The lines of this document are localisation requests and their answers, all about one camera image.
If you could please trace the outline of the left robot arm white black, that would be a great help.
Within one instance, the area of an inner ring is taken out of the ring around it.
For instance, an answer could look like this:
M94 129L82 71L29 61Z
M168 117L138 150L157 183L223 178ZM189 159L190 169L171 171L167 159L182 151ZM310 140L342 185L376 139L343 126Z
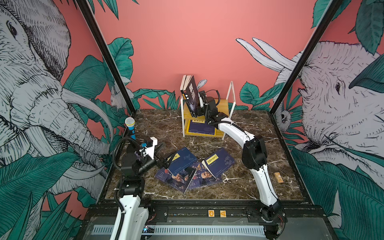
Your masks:
M158 139L150 137L140 144L131 137L123 137L113 151L113 164L122 173L115 189L118 205L111 240L140 240L150 216L149 207L141 205L145 188L143 175L154 166L168 167L170 162L156 156Z

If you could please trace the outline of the black wolf cover book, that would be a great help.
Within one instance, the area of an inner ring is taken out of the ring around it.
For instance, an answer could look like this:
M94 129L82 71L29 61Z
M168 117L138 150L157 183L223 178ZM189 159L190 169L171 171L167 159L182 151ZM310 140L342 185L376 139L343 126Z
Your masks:
M181 93L187 104L188 109L190 110L191 116L197 118L199 116L198 113L200 108L200 100L194 76L190 80L187 89L185 91L181 91Z

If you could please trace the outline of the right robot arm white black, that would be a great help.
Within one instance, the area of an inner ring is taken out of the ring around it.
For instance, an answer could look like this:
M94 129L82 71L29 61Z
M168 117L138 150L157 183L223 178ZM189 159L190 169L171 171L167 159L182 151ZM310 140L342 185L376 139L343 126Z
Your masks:
M285 229L286 215L268 173L268 153L264 138L247 132L235 124L228 115L219 112L220 100L208 97L206 92L199 92L199 101L199 115L204 116L209 125L224 132L242 147L242 162L251 171L258 187L262 204L260 215L267 223L264 227L265 236L268 240L278 239Z

